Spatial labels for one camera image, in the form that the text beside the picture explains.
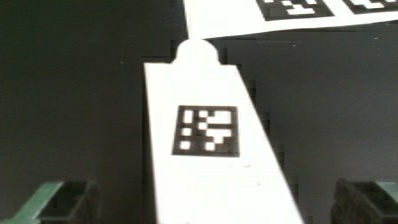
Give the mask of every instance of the white card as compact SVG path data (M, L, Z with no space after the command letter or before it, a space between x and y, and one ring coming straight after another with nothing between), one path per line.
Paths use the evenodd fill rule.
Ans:
M200 40L143 66L156 223L301 224L236 66Z
M184 0L189 38L398 19L398 0Z

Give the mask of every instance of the white strip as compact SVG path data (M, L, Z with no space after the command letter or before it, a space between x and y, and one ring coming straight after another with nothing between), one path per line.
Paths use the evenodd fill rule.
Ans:
M307 4L316 8L319 0L307 0ZM380 0L371 3L369 0L351 0L358 6L367 9L381 9L383 4L396 3L396 0ZM289 5L289 0L262 0L262 4L280 2ZM353 14L342 0L323 0L328 10L333 14L321 18L296 18L264 21L255 0L184 0L184 15L188 25L188 36L193 39L243 35L276 30L348 26L398 20L398 11L371 12ZM312 9L285 6L291 15L312 13Z

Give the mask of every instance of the gray floor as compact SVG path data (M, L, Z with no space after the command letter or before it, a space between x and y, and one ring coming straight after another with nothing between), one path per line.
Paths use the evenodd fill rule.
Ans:
M104 223L141 223L141 61L168 61L186 38L181 1L0 8L0 219L44 181L93 178ZM398 26L376 24L211 40L255 86L312 224L339 177L396 179L396 39Z

